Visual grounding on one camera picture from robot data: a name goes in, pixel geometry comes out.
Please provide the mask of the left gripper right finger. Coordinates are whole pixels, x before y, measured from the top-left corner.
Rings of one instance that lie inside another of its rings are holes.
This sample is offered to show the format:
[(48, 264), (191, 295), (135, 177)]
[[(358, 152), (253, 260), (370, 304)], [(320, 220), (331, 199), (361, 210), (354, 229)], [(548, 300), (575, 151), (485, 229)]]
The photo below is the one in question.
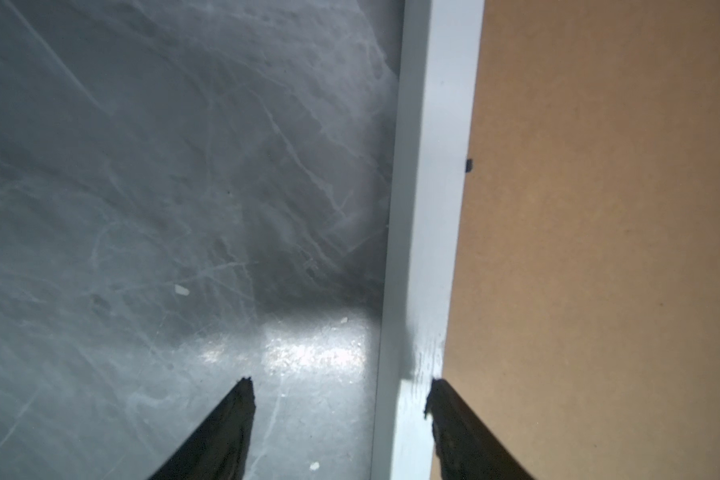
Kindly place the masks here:
[(533, 479), (447, 380), (431, 382), (424, 414), (443, 480)]

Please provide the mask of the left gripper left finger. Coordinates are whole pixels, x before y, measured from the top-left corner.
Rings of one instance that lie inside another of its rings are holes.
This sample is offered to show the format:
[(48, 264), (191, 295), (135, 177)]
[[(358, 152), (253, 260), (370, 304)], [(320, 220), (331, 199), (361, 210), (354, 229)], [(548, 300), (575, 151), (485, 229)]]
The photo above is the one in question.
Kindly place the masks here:
[(150, 480), (243, 479), (255, 411), (253, 382), (244, 377)]

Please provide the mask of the brown frame backing board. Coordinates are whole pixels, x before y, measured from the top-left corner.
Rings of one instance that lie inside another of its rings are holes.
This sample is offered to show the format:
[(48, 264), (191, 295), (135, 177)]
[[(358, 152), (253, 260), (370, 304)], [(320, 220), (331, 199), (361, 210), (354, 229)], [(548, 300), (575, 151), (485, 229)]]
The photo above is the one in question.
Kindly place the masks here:
[(720, 1), (490, 1), (444, 375), (540, 479), (720, 479)]

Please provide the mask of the white picture frame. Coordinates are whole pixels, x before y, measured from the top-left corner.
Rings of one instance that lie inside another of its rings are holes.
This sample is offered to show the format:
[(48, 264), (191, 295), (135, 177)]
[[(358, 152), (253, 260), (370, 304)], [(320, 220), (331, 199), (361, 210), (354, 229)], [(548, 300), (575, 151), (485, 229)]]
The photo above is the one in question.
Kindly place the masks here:
[(484, 5), (405, 5), (371, 477), (426, 479), (443, 369)]

